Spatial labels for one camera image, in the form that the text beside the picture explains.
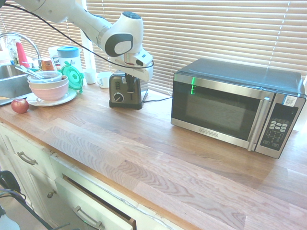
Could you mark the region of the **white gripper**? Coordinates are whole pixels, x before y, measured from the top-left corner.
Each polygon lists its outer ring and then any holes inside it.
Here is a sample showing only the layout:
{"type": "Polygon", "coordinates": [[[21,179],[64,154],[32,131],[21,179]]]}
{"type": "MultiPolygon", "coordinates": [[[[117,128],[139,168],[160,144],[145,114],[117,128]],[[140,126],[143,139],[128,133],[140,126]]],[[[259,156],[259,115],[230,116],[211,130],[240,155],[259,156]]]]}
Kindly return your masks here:
{"type": "Polygon", "coordinates": [[[128,93],[134,93],[136,78],[149,81],[153,77],[153,56],[149,53],[126,53],[114,58],[114,67],[125,72],[128,93]]]}

